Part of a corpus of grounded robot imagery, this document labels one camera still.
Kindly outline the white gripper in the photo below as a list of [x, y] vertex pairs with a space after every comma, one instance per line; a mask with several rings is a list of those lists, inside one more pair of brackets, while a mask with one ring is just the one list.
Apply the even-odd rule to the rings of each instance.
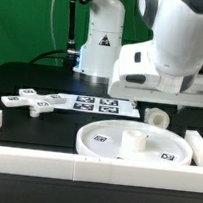
[[203, 75], [195, 79], [158, 72], [148, 57], [151, 41], [124, 45], [107, 93], [124, 100], [203, 107]]

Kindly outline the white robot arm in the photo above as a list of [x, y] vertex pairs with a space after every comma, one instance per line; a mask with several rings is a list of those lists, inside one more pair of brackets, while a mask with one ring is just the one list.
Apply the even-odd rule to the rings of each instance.
[[123, 45], [119, 0], [92, 0], [74, 72], [113, 98], [203, 107], [203, 0], [137, 0], [153, 39]]

